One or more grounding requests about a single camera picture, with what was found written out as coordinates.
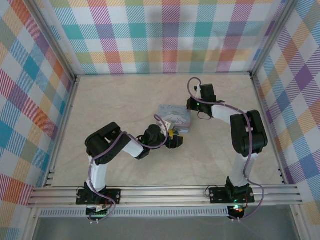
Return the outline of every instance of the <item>vent grille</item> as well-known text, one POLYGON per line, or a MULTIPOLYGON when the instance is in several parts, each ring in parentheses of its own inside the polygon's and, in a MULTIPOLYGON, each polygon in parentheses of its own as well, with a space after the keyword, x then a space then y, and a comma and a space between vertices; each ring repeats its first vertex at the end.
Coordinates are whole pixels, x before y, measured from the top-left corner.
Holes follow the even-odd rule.
MULTIPOLYGON (((110 217, 226 217, 226 206, 207 207, 123 207, 116 208, 110 217)), ((86 208, 43 208, 41 218, 86 217, 86 208)))

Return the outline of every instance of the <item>plaid fabric backdrop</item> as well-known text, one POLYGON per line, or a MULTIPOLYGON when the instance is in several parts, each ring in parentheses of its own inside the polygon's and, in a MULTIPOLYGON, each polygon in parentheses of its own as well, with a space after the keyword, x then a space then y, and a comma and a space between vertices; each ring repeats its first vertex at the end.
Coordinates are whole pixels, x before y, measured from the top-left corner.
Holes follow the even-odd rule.
POLYGON ((320 239, 320 0, 300 0, 256 84, 289 183, 320 239))
POLYGON ((40 187, 71 81, 22 0, 0 0, 0 239, 20 233, 40 187))
POLYGON ((37 0, 78 74, 248 72, 286 0, 37 0))

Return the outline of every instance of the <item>beige floor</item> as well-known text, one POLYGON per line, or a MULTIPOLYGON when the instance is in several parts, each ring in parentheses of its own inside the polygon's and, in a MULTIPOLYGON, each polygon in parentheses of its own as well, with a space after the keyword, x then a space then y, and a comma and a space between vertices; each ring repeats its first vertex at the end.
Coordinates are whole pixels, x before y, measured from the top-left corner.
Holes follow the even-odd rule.
MULTIPOLYGON (((119 75, 80 79, 55 167, 53 186, 83 186, 88 176, 86 138, 116 122, 134 136, 154 124, 160 104, 185 105, 187 82, 199 77, 212 83, 218 100, 243 110, 259 110, 248 75, 119 75)), ((192 112, 189 133, 180 148, 152 150, 137 160, 121 152, 107 171, 108 186, 189 186, 225 184, 234 162, 230 126, 218 120, 200 120, 192 112)), ((260 184, 281 184, 271 144, 260 154, 250 179, 260 184)))

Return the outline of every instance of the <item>checkered pattern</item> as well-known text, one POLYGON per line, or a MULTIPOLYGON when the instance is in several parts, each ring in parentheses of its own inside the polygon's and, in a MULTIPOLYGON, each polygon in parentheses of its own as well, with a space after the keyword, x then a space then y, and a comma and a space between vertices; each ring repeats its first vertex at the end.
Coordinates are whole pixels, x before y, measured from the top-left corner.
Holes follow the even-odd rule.
POLYGON ((71 80, 23 0, 0 0, 0 239, 47 169, 71 80))
POLYGON ((79 74, 247 72, 285 1, 50 0, 44 11, 79 74))
POLYGON ((272 134, 320 239, 320 1, 301 0, 258 74, 272 134))

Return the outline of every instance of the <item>enclosure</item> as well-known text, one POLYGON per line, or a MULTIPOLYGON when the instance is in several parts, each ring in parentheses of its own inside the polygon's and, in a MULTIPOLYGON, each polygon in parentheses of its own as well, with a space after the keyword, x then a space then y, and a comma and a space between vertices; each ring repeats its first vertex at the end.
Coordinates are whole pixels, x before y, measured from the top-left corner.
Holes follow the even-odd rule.
POLYGON ((319 0, 0 0, 0 239, 320 239, 319 13, 319 0), (252 186, 246 215, 262 207, 231 222, 205 196, 235 151, 228 124, 192 112, 179 148, 108 164, 121 200, 90 225, 76 205, 86 138, 111 122, 142 135, 159 105, 186 105, 192 77, 260 112, 250 180, 265 194, 252 186))

